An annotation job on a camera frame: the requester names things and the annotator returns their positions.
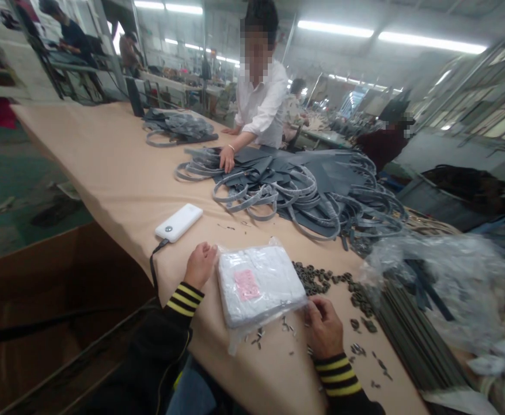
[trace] plastic bag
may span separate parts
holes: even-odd
[[[431,301],[426,315],[451,346],[481,355],[505,336],[505,250],[478,235],[381,239],[366,258],[359,282],[378,308],[385,281],[409,285],[405,259],[424,260],[430,283],[454,317],[447,322]]]
[[[269,245],[228,251],[220,248],[219,288],[230,333],[229,354],[249,333],[286,312],[307,305],[304,287],[276,238]]]

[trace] worker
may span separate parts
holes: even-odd
[[[229,173],[234,157],[254,142],[279,148],[283,137],[283,100],[288,78],[283,65],[274,60],[279,25],[273,0],[251,0],[241,21],[245,39],[245,64],[237,82],[235,128],[222,130],[236,135],[220,152],[220,168]]]
[[[137,36],[134,33],[120,36],[121,63],[127,74],[133,78],[138,78],[139,70],[143,70],[135,49],[136,45]]]
[[[59,41],[59,48],[72,53],[87,62],[89,66],[98,69],[97,62],[91,54],[92,49],[87,36],[81,27],[61,10],[57,1],[39,0],[39,10],[60,23],[62,38]]]
[[[306,81],[297,78],[291,84],[288,96],[283,101],[283,143],[281,148],[286,148],[287,143],[296,137],[297,130],[293,126],[310,125],[310,120],[300,106],[302,90]]]
[[[377,174],[379,174],[407,146],[407,130],[414,124],[415,120],[403,115],[399,120],[391,123],[386,130],[360,135],[356,139],[356,147],[375,163]]]
[[[150,312],[135,333],[128,355],[120,367],[98,388],[83,413],[154,414],[170,395],[177,377],[179,359],[192,339],[189,328],[204,298],[202,288],[214,275],[218,248],[199,244],[187,262],[183,282],[163,310]],[[348,358],[344,354],[343,324],[331,302],[311,297],[307,309],[308,344],[314,365],[321,376],[331,413],[348,415],[384,414],[382,406],[371,402]],[[169,402],[167,415],[206,415],[217,408],[218,388],[204,369],[190,357]]]

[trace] green floor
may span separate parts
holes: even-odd
[[[61,194],[47,185],[66,180],[60,169],[30,143],[20,126],[16,130],[0,128],[0,204],[11,196],[16,198],[7,212],[0,213],[0,257],[92,221],[83,206],[54,227],[30,224],[35,215],[52,205],[55,195]]]

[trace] beige table cover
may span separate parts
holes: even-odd
[[[149,278],[149,256],[159,242],[155,228],[185,203],[204,209],[204,216],[177,243],[168,244],[155,256],[164,304],[182,280],[189,254],[204,240],[227,248],[244,248],[266,244],[276,236],[295,261],[335,274],[359,273],[362,260],[345,252],[340,241],[313,242],[301,235],[292,222],[279,217],[254,223],[245,212],[230,215],[212,200],[212,180],[176,180],[175,166],[189,158],[183,147],[159,149],[147,145],[143,122],[133,116],[129,104],[91,108],[15,105],[13,109],[32,141],[61,166],[96,221]],[[206,145],[230,142],[230,136],[221,134],[223,126],[210,122],[220,139]],[[323,413],[326,399],[318,391],[320,381],[306,353],[302,314],[287,317],[287,323],[297,331],[296,337],[283,332],[278,320],[265,327],[261,350],[249,339],[240,345],[236,357],[230,357],[217,279],[211,279],[204,291],[206,298],[193,319],[190,351],[214,379],[253,414]],[[353,364],[367,395],[379,401],[387,414],[427,413],[381,329],[376,334],[352,330],[350,319],[359,320],[360,311],[352,306],[347,285],[334,286],[328,297],[344,323],[345,351],[351,355],[350,346],[357,342],[367,352],[367,357],[359,356]],[[393,382],[383,376],[372,351],[385,362]],[[372,380],[381,388],[372,388]]]

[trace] hand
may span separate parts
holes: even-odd
[[[222,133],[229,134],[229,135],[239,135],[241,132],[240,128],[233,128],[233,129],[223,129]]]
[[[198,244],[187,261],[187,271],[183,281],[200,291],[214,274],[217,259],[218,247],[216,245],[210,246],[207,242]]]
[[[316,359],[329,359],[344,352],[343,324],[329,300],[310,297],[306,321],[310,324],[308,344]]]
[[[225,174],[235,167],[235,152],[230,146],[225,146],[219,154],[219,167],[225,168]]]

